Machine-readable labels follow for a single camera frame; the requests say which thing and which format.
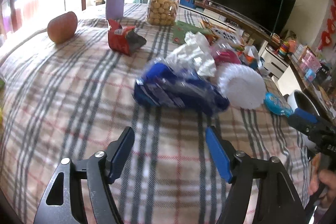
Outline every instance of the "green book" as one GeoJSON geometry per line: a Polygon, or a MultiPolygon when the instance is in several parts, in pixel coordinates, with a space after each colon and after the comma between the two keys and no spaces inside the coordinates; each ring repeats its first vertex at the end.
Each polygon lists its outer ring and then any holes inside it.
{"type": "Polygon", "coordinates": [[[174,25],[174,30],[173,30],[173,42],[175,44],[182,45],[185,43],[184,38],[185,34],[187,32],[192,32],[193,34],[196,34],[197,32],[200,32],[201,34],[205,35],[208,41],[212,41],[212,32],[208,29],[203,29],[196,27],[194,25],[182,22],[182,21],[177,21],[174,25]]]}

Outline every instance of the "snack package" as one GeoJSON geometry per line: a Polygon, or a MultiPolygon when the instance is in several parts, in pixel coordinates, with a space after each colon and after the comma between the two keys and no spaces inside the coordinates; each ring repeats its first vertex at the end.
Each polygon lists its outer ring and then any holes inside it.
{"type": "Polygon", "coordinates": [[[134,32],[135,26],[123,27],[116,21],[109,19],[108,42],[112,50],[131,55],[146,44],[146,39],[134,32]]]}
{"type": "Polygon", "coordinates": [[[241,64],[236,51],[221,39],[211,47],[211,55],[214,58],[217,66],[226,62],[241,64]]]}
{"type": "Polygon", "coordinates": [[[201,33],[187,32],[185,44],[173,50],[166,58],[166,62],[173,66],[192,64],[199,76],[214,77],[216,73],[215,61],[210,54],[209,42],[201,33]]]}
{"type": "Polygon", "coordinates": [[[140,105],[190,108],[209,116],[229,106],[228,99],[199,77],[192,65],[173,69],[161,58],[151,61],[135,81],[133,96],[140,105]]]}

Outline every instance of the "silver screw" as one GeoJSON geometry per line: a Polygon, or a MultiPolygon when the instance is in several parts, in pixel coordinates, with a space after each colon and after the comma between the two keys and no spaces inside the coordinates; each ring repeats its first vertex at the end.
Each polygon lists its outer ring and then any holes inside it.
{"type": "Polygon", "coordinates": [[[105,152],[104,151],[98,151],[98,152],[95,152],[94,156],[96,158],[101,158],[105,155],[105,152]]]}
{"type": "Polygon", "coordinates": [[[61,160],[61,164],[68,164],[70,162],[70,159],[69,158],[63,158],[62,160],[61,160]]]}
{"type": "Polygon", "coordinates": [[[275,163],[275,164],[277,164],[278,162],[280,162],[279,158],[278,158],[278,157],[275,157],[275,156],[271,157],[271,161],[272,161],[273,163],[275,163]]]}
{"type": "Polygon", "coordinates": [[[246,154],[245,154],[245,152],[242,151],[242,150],[237,150],[237,151],[236,151],[236,155],[237,155],[238,157],[244,157],[246,154]]]}

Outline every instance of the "blue plastic bag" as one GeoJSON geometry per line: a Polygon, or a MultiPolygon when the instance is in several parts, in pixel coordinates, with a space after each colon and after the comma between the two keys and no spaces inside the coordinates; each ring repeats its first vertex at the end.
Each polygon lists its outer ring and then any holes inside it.
{"type": "Polygon", "coordinates": [[[225,111],[229,101],[193,68],[172,69],[164,60],[154,63],[134,86],[134,99],[144,106],[191,108],[212,116],[225,111]]]}

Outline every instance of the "wooden shelf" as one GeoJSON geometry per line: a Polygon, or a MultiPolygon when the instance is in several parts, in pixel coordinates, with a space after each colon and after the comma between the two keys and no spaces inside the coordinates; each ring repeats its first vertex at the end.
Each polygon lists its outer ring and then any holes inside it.
{"type": "Polygon", "coordinates": [[[212,5],[204,4],[201,1],[195,1],[195,5],[198,6],[198,7],[210,10],[210,11],[212,11],[216,14],[219,14],[221,16],[224,16],[224,17],[228,18],[229,20],[232,20],[233,22],[236,22],[245,31],[250,33],[250,35],[255,34],[255,35],[261,37],[262,39],[266,40],[271,47],[273,47],[275,49],[280,47],[280,44],[272,41],[271,37],[267,33],[259,30],[258,28],[256,28],[252,24],[250,24],[249,22],[247,22],[245,20],[242,20],[241,18],[239,18],[239,17],[237,17],[237,16],[235,16],[235,15],[233,15],[233,14],[231,14],[231,13],[225,11],[225,10],[221,10],[221,9],[215,7],[215,6],[212,6],[212,5]]]}

